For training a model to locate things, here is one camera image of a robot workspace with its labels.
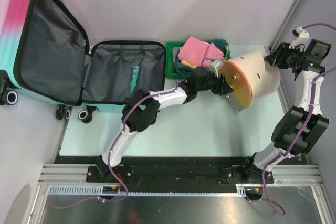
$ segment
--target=cable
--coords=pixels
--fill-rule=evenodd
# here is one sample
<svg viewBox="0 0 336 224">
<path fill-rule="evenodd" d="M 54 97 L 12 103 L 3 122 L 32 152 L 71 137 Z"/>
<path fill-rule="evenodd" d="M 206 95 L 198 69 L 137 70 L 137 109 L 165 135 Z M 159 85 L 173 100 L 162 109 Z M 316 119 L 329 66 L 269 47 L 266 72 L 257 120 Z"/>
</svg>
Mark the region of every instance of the cable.
<svg viewBox="0 0 336 224">
<path fill-rule="evenodd" d="M 63 210 L 63 209 L 67 209 L 67 208 L 74 207 L 74 206 L 76 206 L 76 205 L 79 205 L 79 204 L 81 204 L 81 203 L 87 201 L 87 200 L 92 200 L 92 199 L 98 199 L 98 197 L 97 197 L 97 196 L 88 197 L 88 198 L 82 199 L 82 200 L 80 200 L 80 201 L 78 201 L 78 202 L 76 202 L 76 203 L 73 203 L 73 204 L 71 204 L 71 205 L 67 205 L 67 206 L 63 206 L 63 207 L 55 206 L 55 205 L 53 204 L 53 202 L 51 201 L 51 199 L 49 200 L 49 204 L 50 204 L 53 208 Z"/>
<path fill-rule="evenodd" d="M 303 50 L 302 50 L 302 52 L 303 52 L 304 49 L 306 48 L 305 44 L 298 44 L 297 46 L 295 46 L 295 49 L 297 49 L 299 46 L 303 46 Z"/>
<path fill-rule="evenodd" d="M 203 66 L 203 63 L 204 63 L 205 60 L 210 60 L 211 62 L 213 62 L 215 59 L 213 59 L 213 58 L 209 58 L 209 57 L 205 57 L 205 58 L 203 58 L 203 60 L 202 60 L 202 62 L 201 62 L 201 67 Z"/>
<path fill-rule="evenodd" d="M 248 163 L 248 161 L 249 161 L 249 158 L 247 158 L 246 161 L 245 161 L 245 163 L 243 163 L 242 165 L 220 168 L 220 170 L 231 170 L 231 169 L 241 168 L 241 167 L 244 167 Z"/>
<path fill-rule="evenodd" d="M 268 203 L 272 202 L 274 205 L 277 205 L 283 213 L 285 213 L 284 208 L 282 206 L 280 206 L 279 203 L 276 203 L 274 200 L 271 200 L 271 201 L 269 199 L 253 199 L 253 200 L 251 200 L 251 199 L 248 198 L 247 195 L 246 195 L 246 199 L 248 200 L 249 203 L 250 202 L 257 202 L 257 201 L 258 202 L 268 202 Z"/>
<path fill-rule="evenodd" d="M 280 158 L 280 156 L 275 157 L 273 160 L 271 160 L 270 164 L 273 164 L 273 163 L 276 162 L 279 158 Z M 262 176 L 263 181 L 262 181 L 262 184 L 263 184 L 263 187 L 264 187 L 264 190 L 265 190 L 265 194 L 266 194 L 266 197 L 267 197 L 267 199 L 264 199 L 264 201 L 269 202 L 269 203 L 271 204 L 271 206 L 273 207 L 274 211 L 275 211 L 277 214 L 285 215 L 286 212 L 285 212 L 284 208 L 283 208 L 282 206 L 280 206 L 278 203 L 276 203 L 275 201 L 271 200 L 271 198 L 270 198 L 270 196 L 269 196 L 269 194 L 268 194 L 268 190 L 267 190 L 267 188 L 266 188 L 266 180 L 265 180 L 265 171 L 266 171 L 267 166 L 268 166 L 268 164 L 265 165 L 264 169 L 262 169 L 262 171 L 263 171 L 263 176 Z M 275 205 L 277 205 L 277 206 L 281 209 L 282 212 L 280 212 L 280 211 L 275 207 Z"/>
<path fill-rule="evenodd" d="M 124 182 L 123 178 L 121 177 L 120 173 L 117 173 L 117 176 Z"/>
<path fill-rule="evenodd" d="M 308 26 L 303 26 L 302 29 L 306 29 L 306 28 L 309 28 L 309 27 L 312 27 L 312 26 L 327 26 L 331 29 L 334 29 L 336 31 L 336 26 L 333 26 L 333 25 L 329 25 L 327 23 L 314 23 L 314 24 L 310 24 Z"/>
</svg>

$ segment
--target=pink cloth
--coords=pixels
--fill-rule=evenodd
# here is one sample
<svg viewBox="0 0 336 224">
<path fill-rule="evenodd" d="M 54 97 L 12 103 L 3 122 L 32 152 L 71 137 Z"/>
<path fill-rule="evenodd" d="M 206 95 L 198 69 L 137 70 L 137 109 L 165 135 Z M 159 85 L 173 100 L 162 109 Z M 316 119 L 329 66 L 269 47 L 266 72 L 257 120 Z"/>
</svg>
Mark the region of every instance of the pink cloth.
<svg viewBox="0 0 336 224">
<path fill-rule="evenodd" d="M 185 60 L 193 66 L 200 66 L 204 58 L 223 59 L 224 54 L 215 44 L 206 44 L 193 36 L 186 41 L 178 54 L 180 61 Z M 204 60 L 203 67 L 209 68 L 211 61 Z"/>
</svg>

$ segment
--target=open suitcase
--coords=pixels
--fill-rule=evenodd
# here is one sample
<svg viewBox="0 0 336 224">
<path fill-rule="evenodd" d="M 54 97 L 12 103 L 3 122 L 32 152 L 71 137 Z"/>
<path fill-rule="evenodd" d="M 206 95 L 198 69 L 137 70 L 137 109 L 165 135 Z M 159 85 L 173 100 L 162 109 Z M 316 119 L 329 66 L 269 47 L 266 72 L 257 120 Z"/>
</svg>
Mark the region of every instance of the open suitcase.
<svg viewBox="0 0 336 224">
<path fill-rule="evenodd" d="M 15 90 L 59 104 L 56 118 L 69 118 L 82 103 L 83 122 L 95 108 L 119 112 L 136 90 L 164 88 L 165 48 L 153 41 L 104 41 L 90 50 L 87 34 L 60 0 L 10 0 L 0 36 L 0 104 L 14 105 Z"/>
</svg>

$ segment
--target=wooden cylinder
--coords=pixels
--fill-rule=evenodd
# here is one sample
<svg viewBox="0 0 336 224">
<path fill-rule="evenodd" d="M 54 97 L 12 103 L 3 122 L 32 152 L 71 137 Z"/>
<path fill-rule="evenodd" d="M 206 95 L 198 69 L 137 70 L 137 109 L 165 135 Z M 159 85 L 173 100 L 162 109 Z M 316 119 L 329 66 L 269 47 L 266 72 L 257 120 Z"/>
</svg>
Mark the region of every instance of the wooden cylinder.
<svg viewBox="0 0 336 224">
<path fill-rule="evenodd" d="M 226 82 L 233 86 L 231 98 L 245 109 L 259 98 L 275 92 L 280 85 L 280 71 L 264 61 L 267 54 L 254 50 L 224 62 L 219 73 L 224 74 Z"/>
</svg>

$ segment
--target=green tray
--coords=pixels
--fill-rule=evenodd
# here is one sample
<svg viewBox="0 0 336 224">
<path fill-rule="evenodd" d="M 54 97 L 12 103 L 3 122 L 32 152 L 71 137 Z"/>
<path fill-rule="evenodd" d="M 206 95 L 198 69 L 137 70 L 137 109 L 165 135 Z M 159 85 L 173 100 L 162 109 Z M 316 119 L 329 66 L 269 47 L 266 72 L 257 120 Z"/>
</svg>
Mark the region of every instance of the green tray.
<svg viewBox="0 0 336 224">
<path fill-rule="evenodd" d="M 185 42 L 167 42 L 166 43 L 166 78 L 174 79 L 174 80 L 183 80 L 188 78 L 188 76 L 184 76 L 178 73 L 175 73 L 174 63 L 173 63 L 173 48 L 174 47 L 182 47 Z M 226 59 L 231 59 L 229 43 L 226 43 L 226 47 L 224 50 L 224 55 L 226 55 Z"/>
</svg>

